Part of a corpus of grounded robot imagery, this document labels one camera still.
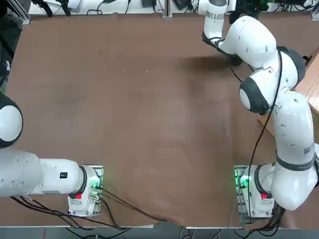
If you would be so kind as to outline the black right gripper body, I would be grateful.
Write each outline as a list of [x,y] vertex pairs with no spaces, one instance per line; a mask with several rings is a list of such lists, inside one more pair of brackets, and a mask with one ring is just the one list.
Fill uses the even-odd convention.
[[229,23],[233,24],[241,14],[251,16],[258,19],[258,14],[261,11],[259,0],[238,0],[235,10],[229,15]]

